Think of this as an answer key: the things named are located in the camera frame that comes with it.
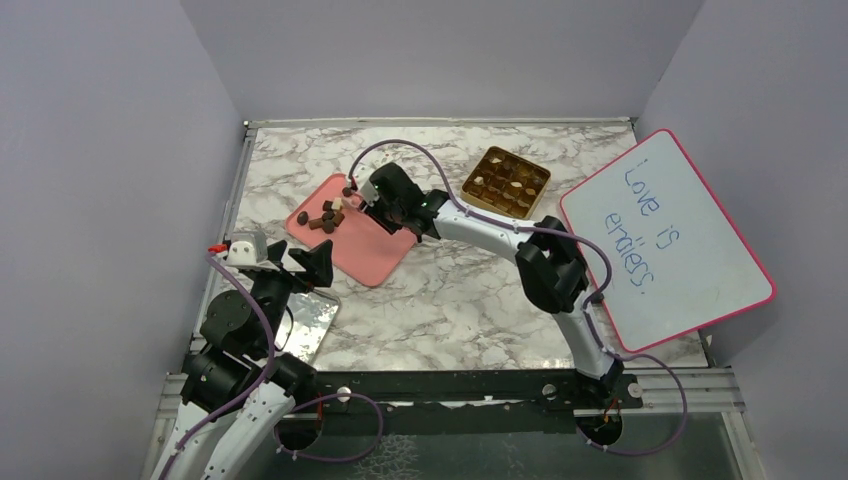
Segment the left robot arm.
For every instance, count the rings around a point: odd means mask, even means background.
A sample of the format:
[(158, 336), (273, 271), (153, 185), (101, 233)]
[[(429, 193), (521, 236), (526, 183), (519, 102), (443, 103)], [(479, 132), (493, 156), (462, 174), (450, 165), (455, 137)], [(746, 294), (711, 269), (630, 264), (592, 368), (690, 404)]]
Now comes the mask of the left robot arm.
[(204, 347), (183, 366), (177, 416), (154, 479), (233, 479), (284, 415), (314, 397), (316, 371), (275, 340), (293, 294), (328, 287), (333, 243), (310, 250), (253, 234), (210, 247), (206, 261), (231, 284), (208, 305)]

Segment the pink plastic tray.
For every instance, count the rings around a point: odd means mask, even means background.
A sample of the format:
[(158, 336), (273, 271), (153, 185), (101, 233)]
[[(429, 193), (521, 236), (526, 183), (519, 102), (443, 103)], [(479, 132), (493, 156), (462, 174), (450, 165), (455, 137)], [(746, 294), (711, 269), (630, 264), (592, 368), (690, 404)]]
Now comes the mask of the pink plastic tray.
[(346, 208), (341, 211), (344, 221), (331, 234), (322, 228), (310, 230), (307, 224), (299, 225), (297, 216), (307, 212), (309, 220), (322, 218), (322, 203), (325, 200), (342, 199), (342, 189), (348, 187), (347, 177), (341, 173), (330, 175), (317, 189), (309, 194), (285, 221), (286, 231), (304, 245), (313, 248), (325, 240), (333, 241), (332, 261), (335, 267), (367, 287), (381, 285), (395, 270), (407, 253), (416, 244), (416, 236), (399, 230), (390, 235), (360, 209)]

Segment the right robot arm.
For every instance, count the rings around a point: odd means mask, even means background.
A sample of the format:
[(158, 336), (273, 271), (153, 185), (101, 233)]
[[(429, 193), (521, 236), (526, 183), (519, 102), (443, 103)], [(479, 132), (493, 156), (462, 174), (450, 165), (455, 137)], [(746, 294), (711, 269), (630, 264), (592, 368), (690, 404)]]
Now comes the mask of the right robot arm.
[(478, 213), (447, 189), (423, 191), (388, 163), (363, 181), (330, 175), (285, 228), (308, 247), (332, 241), (333, 265), (367, 287), (381, 285), (425, 237), (459, 241), (510, 261), (525, 297), (551, 314), (562, 332), (579, 375), (579, 398), (600, 407), (616, 395), (622, 363), (606, 349), (590, 314), (573, 314), (592, 303), (587, 263), (578, 237), (556, 218), (533, 223)]

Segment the pink silicone tongs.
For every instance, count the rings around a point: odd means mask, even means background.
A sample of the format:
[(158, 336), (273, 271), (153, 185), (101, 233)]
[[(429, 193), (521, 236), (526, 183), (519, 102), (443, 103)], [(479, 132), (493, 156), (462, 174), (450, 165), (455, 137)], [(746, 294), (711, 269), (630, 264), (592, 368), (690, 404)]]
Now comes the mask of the pink silicone tongs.
[(342, 200), (345, 207), (350, 209), (362, 209), (365, 205), (364, 199), (356, 191), (354, 191), (354, 194), (351, 197), (344, 197), (342, 195)]

